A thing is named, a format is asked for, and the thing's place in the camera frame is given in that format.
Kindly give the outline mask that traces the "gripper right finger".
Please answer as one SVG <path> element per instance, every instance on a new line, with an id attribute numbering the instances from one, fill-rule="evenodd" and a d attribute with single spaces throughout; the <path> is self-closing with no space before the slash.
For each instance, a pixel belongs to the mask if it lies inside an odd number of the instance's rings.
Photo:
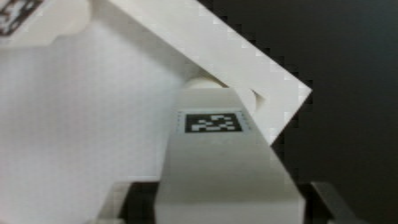
<path id="1" fill-rule="evenodd" d="M 328 182 L 301 183 L 299 190 L 306 198 L 305 224 L 363 224 Z"/>

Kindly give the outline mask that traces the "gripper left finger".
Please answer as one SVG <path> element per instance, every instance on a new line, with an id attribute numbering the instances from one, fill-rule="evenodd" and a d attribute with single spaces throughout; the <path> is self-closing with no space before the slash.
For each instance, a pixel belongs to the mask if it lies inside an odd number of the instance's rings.
<path id="1" fill-rule="evenodd" d="M 118 182 L 106 197 L 97 224 L 157 224 L 157 181 Z"/>

